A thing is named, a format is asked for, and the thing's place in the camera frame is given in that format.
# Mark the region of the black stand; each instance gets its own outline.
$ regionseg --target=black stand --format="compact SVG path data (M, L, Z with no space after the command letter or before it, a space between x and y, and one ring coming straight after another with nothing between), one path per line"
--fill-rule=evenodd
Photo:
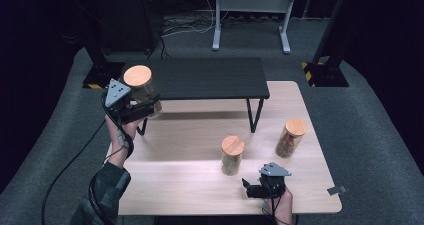
M306 80L311 87L349 87L349 84L346 81L342 71L339 66L344 57L347 47L353 39L353 32L346 31L348 34L345 39L339 45L334 56L330 56L327 62L320 63L319 59L322 57L324 47L327 43L329 34L333 28L334 21L340 11L340 7L343 3L343 0L337 0L334 11L331 15L329 24L327 25L323 38L318 45L317 51L312 62L303 62L302 67L305 72Z
M69 2L77 19L82 43L93 62L90 72L84 79L83 88L105 88L111 78L118 79L120 77L125 62L108 62L106 60L80 3L78 0L69 0Z

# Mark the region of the cork lid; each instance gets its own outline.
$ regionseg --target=cork lid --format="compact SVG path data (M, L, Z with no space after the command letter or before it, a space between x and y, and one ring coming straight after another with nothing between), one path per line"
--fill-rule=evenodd
M130 87L143 86L150 82L152 71L144 65L130 67L124 73L124 82Z
M286 122L286 129L292 136L302 136L306 133L306 123L299 118L291 118Z
M237 136L228 136L222 141L222 150L230 156L237 156L243 152L244 142Z

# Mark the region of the table leg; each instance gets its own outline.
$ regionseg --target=table leg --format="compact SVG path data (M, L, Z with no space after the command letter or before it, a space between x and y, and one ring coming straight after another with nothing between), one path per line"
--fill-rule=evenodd
M283 26L279 27L280 37L281 37L281 43L283 44L283 52L284 54L290 54L290 45L289 40L287 39L287 26L289 24L290 20L290 14L291 10L293 8L294 0L289 0L286 8L286 14L284 16L284 23Z
M140 128L137 128L137 131L138 131L138 133L139 133L141 136L143 136L143 135L144 135L144 133L146 132L146 125L147 125L147 118L146 118L146 119L144 119L144 121L143 121L143 127L142 127L142 129L140 130Z
M221 0L216 0L215 33L213 35L212 51L219 50L220 40L221 40Z
M264 99L261 98L259 100L259 106L258 106L258 110L256 111L255 121L253 121L252 110L250 109L250 100L246 99L246 103L247 103L247 113L249 115L250 131L252 133L255 133L256 126L258 125L259 117L261 116L262 107L264 105Z

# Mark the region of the wooden table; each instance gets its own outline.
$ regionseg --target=wooden table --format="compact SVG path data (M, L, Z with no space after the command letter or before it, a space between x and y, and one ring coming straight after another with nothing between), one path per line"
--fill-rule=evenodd
M243 100L163 101L164 113L137 135L134 153L125 163L132 181L120 201L120 215L262 214L261 199L248 198L241 179L259 184L259 169L275 162L292 176L294 213L336 213L341 210L320 144L302 95L294 82L267 82L256 133L246 123ZM303 119L308 129L289 159L275 154L288 118ZM237 135L245 142L239 173L221 172L221 142Z

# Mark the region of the jar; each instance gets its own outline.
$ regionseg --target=jar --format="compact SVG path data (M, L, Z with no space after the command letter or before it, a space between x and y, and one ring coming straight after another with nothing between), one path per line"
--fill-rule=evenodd
M143 103L151 100L156 93L153 83L152 71L144 65L135 65L125 71L124 82L131 88L132 96L136 103ZM162 113L162 103L157 101L154 104L154 112L150 118L155 118Z
M238 136L228 136L222 141L222 167L225 175L236 175L241 163L244 142Z
M306 133L306 123L298 118L287 120L281 133L275 153L282 158L289 158Z

